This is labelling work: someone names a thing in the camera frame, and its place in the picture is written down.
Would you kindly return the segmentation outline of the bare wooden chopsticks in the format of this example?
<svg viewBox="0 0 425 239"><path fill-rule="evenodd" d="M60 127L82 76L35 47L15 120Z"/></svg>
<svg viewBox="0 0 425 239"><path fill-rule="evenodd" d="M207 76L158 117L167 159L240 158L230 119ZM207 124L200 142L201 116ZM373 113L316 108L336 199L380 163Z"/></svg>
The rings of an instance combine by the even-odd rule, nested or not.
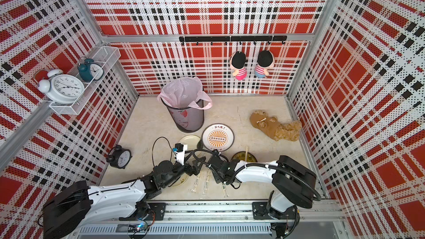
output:
<svg viewBox="0 0 425 239"><path fill-rule="evenodd" d="M245 160L244 160L246 162L247 162L247 159L248 159L248 152L249 152L249 147L246 146L246 148L245 148Z"/></svg>

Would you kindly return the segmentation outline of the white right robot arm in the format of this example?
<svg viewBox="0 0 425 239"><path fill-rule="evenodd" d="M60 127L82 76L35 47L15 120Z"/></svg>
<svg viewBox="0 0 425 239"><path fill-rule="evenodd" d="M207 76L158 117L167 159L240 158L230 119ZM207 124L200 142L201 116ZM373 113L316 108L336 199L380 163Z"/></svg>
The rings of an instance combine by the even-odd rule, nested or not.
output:
<svg viewBox="0 0 425 239"><path fill-rule="evenodd" d="M289 156L280 156L268 163L244 160L222 160L213 155L207 162L217 183L268 183L275 187L263 209L254 210L256 219L282 220L288 216L299 217L298 208L311 209L322 196L315 188L316 174Z"/></svg>

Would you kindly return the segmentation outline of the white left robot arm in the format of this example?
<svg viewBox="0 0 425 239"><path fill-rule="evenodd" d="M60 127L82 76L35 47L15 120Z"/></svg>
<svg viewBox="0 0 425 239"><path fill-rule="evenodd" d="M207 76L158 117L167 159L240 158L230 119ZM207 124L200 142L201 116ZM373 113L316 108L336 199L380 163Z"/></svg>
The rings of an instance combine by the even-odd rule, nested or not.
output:
<svg viewBox="0 0 425 239"><path fill-rule="evenodd" d="M108 219L136 220L149 212L148 200L184 174L198 175L200 162L160 162L144 177L110 186L77 181L43 205L43 237L62 239L77 228Z"/></svg>

